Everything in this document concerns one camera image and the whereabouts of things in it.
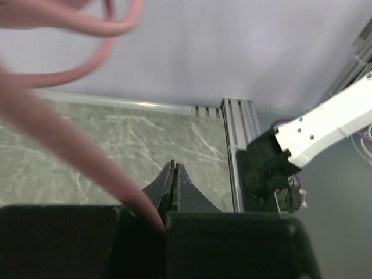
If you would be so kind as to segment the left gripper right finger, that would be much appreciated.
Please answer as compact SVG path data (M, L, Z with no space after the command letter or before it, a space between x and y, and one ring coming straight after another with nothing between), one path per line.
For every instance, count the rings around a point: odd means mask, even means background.
M185 167L165 165L166 278L320 278L302 223L287 214L200 212Z

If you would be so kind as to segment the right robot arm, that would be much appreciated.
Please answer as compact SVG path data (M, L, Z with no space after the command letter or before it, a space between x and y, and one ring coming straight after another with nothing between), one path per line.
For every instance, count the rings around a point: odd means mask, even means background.
M242 186L255 198L286 187L319 153L371 123L371 73L313 110L271 128L242 152Z

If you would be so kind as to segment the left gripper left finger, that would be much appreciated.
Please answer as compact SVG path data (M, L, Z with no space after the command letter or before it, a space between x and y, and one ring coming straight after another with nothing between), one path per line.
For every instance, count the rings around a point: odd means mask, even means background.
M2 278L163 278L164 249L121 205L1 207Z

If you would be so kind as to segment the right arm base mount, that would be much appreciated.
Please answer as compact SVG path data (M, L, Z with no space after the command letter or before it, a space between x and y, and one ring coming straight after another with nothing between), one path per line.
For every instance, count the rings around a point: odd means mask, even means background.
M294 212L294 184L289 178L301 169L289 162L288 149L260 149L257 146L238 150L238 175L245 212L281 212L276 193L285 191L284 211Z

